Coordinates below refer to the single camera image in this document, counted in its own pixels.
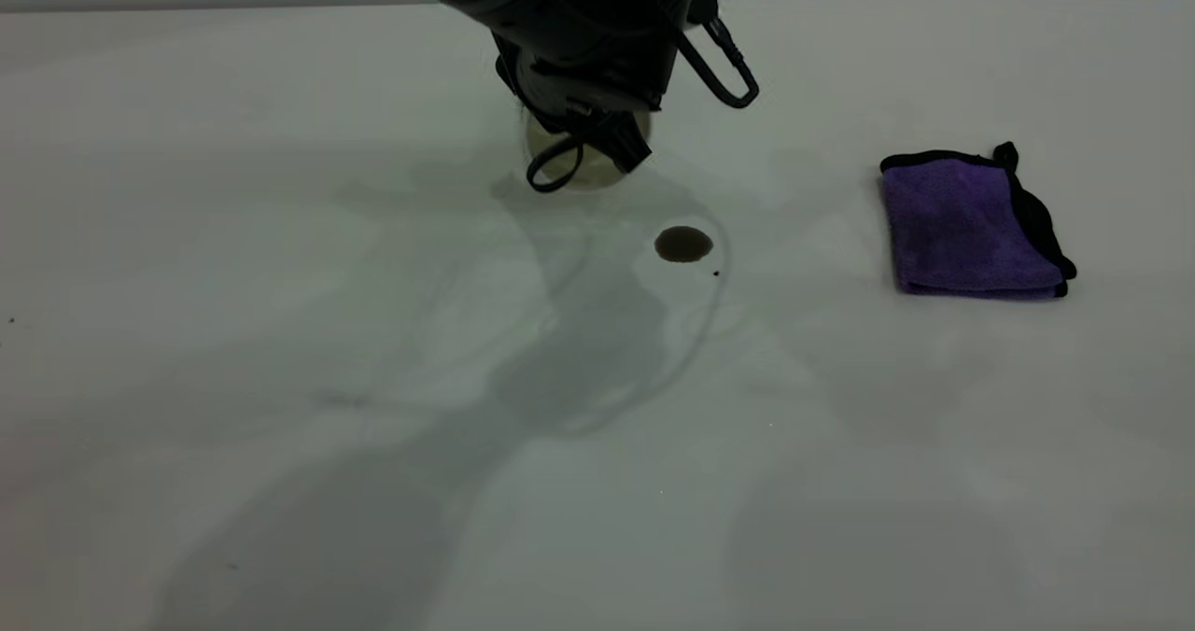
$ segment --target white table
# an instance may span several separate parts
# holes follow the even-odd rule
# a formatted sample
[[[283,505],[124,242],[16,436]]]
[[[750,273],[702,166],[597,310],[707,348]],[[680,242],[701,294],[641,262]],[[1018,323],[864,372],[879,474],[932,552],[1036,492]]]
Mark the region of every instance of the white table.
[[[1195,0],[724,10],[552,197],[439,6],[0,18],[0,627],[1195,625]],[[1072,296],[897,294],[1005,139]]]

